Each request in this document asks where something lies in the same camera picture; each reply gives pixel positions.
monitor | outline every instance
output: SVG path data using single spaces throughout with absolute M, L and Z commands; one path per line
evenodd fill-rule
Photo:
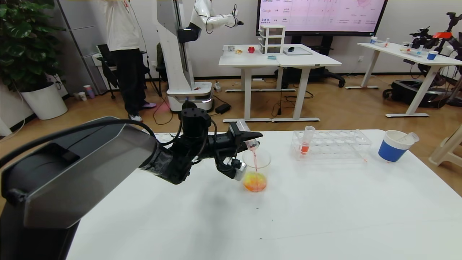
M 260 25 L 286 26 L 287 35 L 372 36 L 388 0 L 258 0 Z

wooden floor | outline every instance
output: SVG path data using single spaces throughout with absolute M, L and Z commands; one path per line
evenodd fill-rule
M 310 83 L 308 90 L 314 94 L 313 99 L 305 99 L 302 117 L 317 117 L 320 122 L 296 122 L 296 123 L 249 123 L 249 127 L 254 131 L 273 131 L 273 130 L 302 130 L 306 125 L 313 125 L 318 130 L 330 129 L 382 129 L 400 130 L 404 132 L 415 132 L 420 137 L 420 142 L 416 143 L 411 151 L 419 157 L 428 167 L 430 167 L 440 178 L 451 186 L 459 195 L 462 195 L 462 168 L 449 162 L 435 167 L 428 162 L 428 157 L 437 145 L 445 138 L 449 137 L 461 124 L 461 108 L 449 105 L 443 108 L 426 109 L 419 108 L 419 112 L 430 114 L 429 118 L 387 118 L 386 113 L 405 113 L 406 104 L 382 99 L 382 91 L 389 86 L 393 80 L 406 79 L 405 76 L 380 76 L 371 78 L 371 85 L 380 86 L 376 89 L 344 89 L 338 88 L 338 81 L 333 79 L 326 80 L 324 83 Z M 346 79 L 346 86 L 358 86 L 361 83 L 361 76 L 350 76 Z M 225 89 L 240 88 L 240 80 L 219 80 L 223 91 L 216 93 L 224 101 L 231 104 L 232 109 L 223 115 L 213 116 L 218 125 L 219 131 L 226 131 L 227 124 L 222 123 L 225 118 L 243 117 L 243 93 L 225 93 Z M 254 82 L 253 87 L 271 88 L 275 87 L 273 79 L 266 82 Z M 152 88 L 146 91 L 147 101 L 160 104 L 162 100 L 157 96 Z M 51 120 L 35 119 L 28 123 L 13 138 L 0 142 L 0 156 L 18 146 L 34 140 L 46 134 L 65 129 L 71 126 L 87 122 L 92 119 L 104 116 L 114 116 L 126 118 L 123 101 L 120 93 L 116 93 L 116 99 L 112 100 L 109 94 L 98 96 L 87 101 L 77 101 L 75 98 L 66 100 L 69 111 Z M 285 95 L 296 95 L 296 93 L 283 93 Z M 280 93 L 265 92 L 252 93 L 252 117 L 272 118 L 274 104 L 279 101 Z M 279 117 L 291 117 L 293 109 L 291 103 L 282 103 L 282 115 Z M 144 110 L 140 112 L 144 122 L 150 126 L 154 132 L 176 132 L 179 124 L 178 117 L 173 116 L 170 123 L 157 125 L 152 117 L 154 110 Z M 155 115 L 159 124 L 167 122 L 171 114 L 163 104 Z M 0 209 L 3 208 L 5 201 L 0 199 Z

orange liquid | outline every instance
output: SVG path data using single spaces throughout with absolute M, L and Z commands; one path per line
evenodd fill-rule
M 251 192 L 261 192 L 266 188 L 266 177 L 261 173 L 248 172 L 242 183 Z

beaker rim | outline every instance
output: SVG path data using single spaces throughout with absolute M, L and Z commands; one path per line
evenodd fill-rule
M 254 163 L 254 153 L 252 151 L 247 150 L 242 154 L 242 160 L 248 167 L 254 169 L 261 169 L 268 166 L 271 163 L 271 155 L 269 154 L 269 152 L 263 149 L 257 149 L 255 151 L 255 154 L 257 156 L 257 165 L 255 165 Z

blue and white cup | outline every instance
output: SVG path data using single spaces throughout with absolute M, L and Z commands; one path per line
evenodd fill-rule
M 427 60 L 435 60 L 436 56 L 438 55 L 437 51 L 431 50 L 428 52 Z
M 385 132 L 378 155 L 387 161 L 396 162 L 416 141 L 418 141 L 418 137 L 414 138 L 412 135 L 400 131 L 388 130 Z

